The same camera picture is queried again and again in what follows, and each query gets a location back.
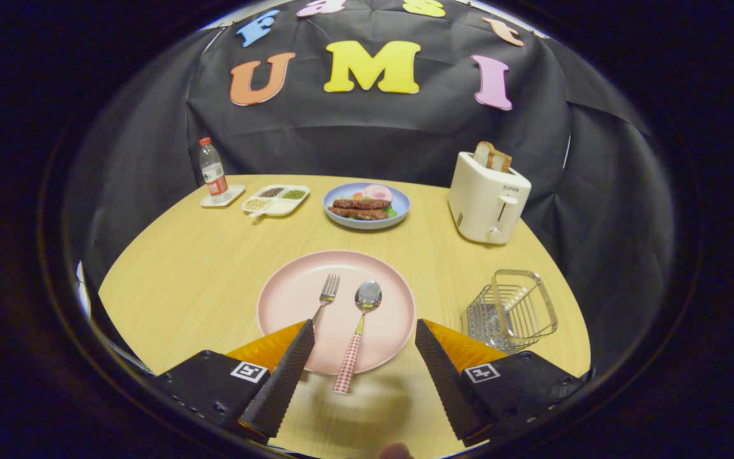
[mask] sausage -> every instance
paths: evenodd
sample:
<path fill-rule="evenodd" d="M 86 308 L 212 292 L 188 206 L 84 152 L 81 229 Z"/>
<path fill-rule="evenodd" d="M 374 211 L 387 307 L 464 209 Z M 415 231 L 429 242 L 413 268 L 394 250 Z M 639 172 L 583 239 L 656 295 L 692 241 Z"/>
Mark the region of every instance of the sausage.
<path fill-rule="evenodd" d="M 384 209 L 390 207 L 390 201 L 385 200 L 335 200 L 333 207 L 340 209 Z"/>
<path fill-rule="evenodd" d="M 339 207 L 328 207 L 329 211 L 341 217 L 353 217 L 356 220 L 384 220 L 387 212 L 382 209 L 342 209 Z"/>

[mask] toaster knob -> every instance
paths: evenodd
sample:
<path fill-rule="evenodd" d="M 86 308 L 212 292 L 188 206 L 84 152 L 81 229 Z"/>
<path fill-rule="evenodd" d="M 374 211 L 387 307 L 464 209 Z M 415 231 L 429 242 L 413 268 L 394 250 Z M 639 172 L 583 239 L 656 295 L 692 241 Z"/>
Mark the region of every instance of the toaster knob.
<path fill-rule="evenodd" d="M 487 237 L 489 237 L 493 243 L 503 242 L 503 232 L 497 226 L 489 228 L 489 234 Z"/>

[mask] toaster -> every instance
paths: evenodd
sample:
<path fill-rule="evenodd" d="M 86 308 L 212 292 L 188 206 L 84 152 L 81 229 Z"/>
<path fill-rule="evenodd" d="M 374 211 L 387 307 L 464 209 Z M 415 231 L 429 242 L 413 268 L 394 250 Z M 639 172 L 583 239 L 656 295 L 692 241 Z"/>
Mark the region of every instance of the toaster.
<path fill-rule="evenodd" d="M 531 182 L 514 169 L 484 168 L 461 151 L 449 188 L 449 209 L 457 230 L 472 241 L 505 244 L 512 237 Z"/>

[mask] bread slice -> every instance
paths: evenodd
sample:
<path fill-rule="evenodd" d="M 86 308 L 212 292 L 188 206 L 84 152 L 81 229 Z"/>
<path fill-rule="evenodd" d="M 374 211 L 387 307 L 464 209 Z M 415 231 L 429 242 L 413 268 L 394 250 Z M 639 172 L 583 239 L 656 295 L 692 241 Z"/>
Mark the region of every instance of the bread slice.
<path fill-rule="evenodd" d="M 512 173 L 509 171 L 512 166 L 512 157 L 502 151 L 497 151 L 492 143 L 485 140 L 475 147 L 475 161 L 481 166 L 495 171 Z"/>

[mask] white tray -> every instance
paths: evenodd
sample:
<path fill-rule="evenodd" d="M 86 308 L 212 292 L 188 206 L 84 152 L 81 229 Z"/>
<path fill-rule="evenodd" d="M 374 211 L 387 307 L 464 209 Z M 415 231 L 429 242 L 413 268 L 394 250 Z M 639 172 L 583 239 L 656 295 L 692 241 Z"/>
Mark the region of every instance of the white tray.
<path fill-rule="evenodd" d="M 213 200 L 213 196 L 209 194 L 208 196 L 206 196 L 206 197 L 202 198 L 202 200 L 200 200 L 200 205 L 202 207 L 225 207 L 225 206 L 228 206 L 228 204 L 230 204 L 231 201 L 236 200 L 236 198 L 240 194 L 242 194 L 243 191 L 245 191 L 245 185 L 231 185 L 231 186 L 228 186 L 228 191 L 230 191 L 230 193 L 224 198 L 224 200 L 215 202 L 215 200 Z"/>
<path fill-rule="evenodd" d="M 268 191 L 268 189 L 271 188 L 282 188 L 283 190 L 279 192 L 276 196 L 273 198 L 263 198 L 260 196 L 260 194 Z M 282 198 L 282 196 L 289 192 L 296 189 L 297 191 L 304 191 L 305 195 L 302 198 L 298 198 L 298 200 L 285 200 L 285 198 Z M 288 215 L 289 213 L 293 212 L 294 209 L 302 203 L 302 201 L 306 200 L 308 195 L 311 194 L 311 189 L 307 186 L 301 186 L 301 185 L 268 185 L 261 189 L 258 189 L 256 193 L 254 193 L 250 198 L 244 201 L 242 203 L 243 211 L 251 213 L 251 212 L 257 212 L 259 209 L 248 209 L 246 206 L 249 201 L 251 200 L 264 200 L 268 201 L 268 204 L 265 206 L 265 212 L 263 212 L 263 215 L 273 215 L 274 217 L 281 217 L 282 215 Z"/>

